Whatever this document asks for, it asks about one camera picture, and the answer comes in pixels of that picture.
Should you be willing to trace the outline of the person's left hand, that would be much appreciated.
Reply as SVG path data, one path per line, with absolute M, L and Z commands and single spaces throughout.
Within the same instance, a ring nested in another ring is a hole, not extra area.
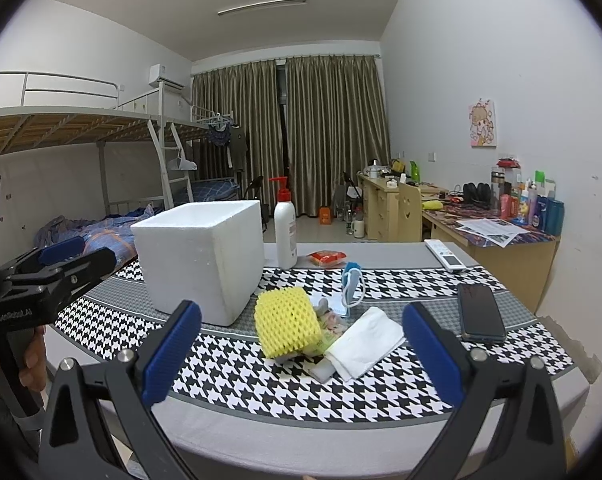
M 33 392 L 42 392 L 46 388 L 46 326 L 38 326 L 24 352 L 24 367 L 20 370 L 20 382 Z

